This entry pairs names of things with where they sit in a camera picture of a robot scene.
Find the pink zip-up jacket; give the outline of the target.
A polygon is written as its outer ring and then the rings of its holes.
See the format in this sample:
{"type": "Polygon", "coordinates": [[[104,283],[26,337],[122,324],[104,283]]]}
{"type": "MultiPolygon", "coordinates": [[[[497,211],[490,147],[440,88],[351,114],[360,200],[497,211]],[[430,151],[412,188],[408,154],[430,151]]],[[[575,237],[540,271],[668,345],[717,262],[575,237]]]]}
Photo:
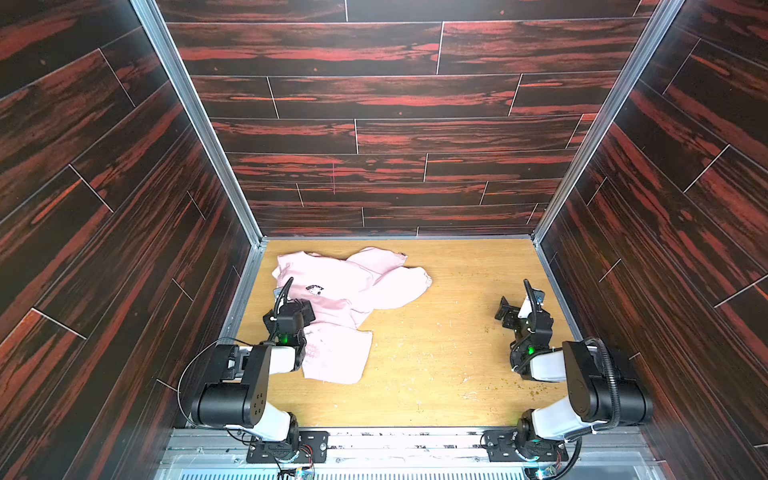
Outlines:
{"type": "Polygon", "coordinates": [[[304,328],[305,378],[343,385],[362,379],[373,345],[373,333],[362,329],[365,320],[376,310],[409,304],[432,285],[426,270],[407,267],[406,260],[376,247],[346,259],[305,251],[277,257],[277,285],[291,282],[289,297],[309,301],[315,314],[304,328]]]}

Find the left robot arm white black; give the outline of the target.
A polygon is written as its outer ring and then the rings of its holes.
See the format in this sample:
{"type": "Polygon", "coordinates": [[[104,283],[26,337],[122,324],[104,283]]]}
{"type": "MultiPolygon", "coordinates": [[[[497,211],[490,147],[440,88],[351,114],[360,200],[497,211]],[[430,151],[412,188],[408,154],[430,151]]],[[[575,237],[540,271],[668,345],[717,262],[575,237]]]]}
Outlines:
{"type": "Polygon", "coordinates": [[[267,400],[273,375],[299,370],[306,355],[304,329],[315,320],[308,300],[275,304],[264,316],[268,338],[255,345],[231,338],[203,351],[211,354],[207,369],[188,400],[177,397],[187,422],[227,433],[249,435],[256,446],[292,457],[299,450],[299,427],[294,414],[267,400]]]}

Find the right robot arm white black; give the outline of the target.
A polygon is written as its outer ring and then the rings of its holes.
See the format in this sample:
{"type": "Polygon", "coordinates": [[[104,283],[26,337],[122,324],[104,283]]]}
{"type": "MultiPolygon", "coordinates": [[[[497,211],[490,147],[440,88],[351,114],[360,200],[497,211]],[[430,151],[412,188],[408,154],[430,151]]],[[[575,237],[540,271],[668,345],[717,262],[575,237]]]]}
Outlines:
{"type": "Polygon", "coordinates": [[[494,318],[514,333],[510,366],[522,379],[566,385],[566,396],[526,411],[518,420],[515,448],[526,457],[619,426],[651,420],[653,400],[628,358],[595,337],[550,345],[554,321],[533,291],[520,306],[501,298],[494,318]]]}

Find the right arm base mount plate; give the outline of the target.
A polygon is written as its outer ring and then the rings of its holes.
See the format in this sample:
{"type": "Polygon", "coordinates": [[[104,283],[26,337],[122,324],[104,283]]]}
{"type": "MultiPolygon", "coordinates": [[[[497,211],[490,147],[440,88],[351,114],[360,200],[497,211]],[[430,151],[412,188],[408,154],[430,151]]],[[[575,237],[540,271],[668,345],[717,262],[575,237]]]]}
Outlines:
{"type": "Polygon", "coordinates": [[[490,462],[560,463],[569,459],[563,441],[541,439],[517,430],[486,430],[481,435],[480,445],[490,462]]]}

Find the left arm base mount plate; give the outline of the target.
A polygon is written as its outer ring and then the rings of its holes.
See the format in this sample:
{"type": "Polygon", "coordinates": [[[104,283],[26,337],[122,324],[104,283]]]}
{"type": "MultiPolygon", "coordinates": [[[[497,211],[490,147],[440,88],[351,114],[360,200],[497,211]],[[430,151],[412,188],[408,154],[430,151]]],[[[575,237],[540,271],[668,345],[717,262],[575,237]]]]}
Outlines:
{"type": "Polygon", "coordinates": [[[322,464],[327,459],[329,437],[328,431],[300,429],[290,433],[283,441],[252,441],[248,446],[246,463],[322,464]]]}

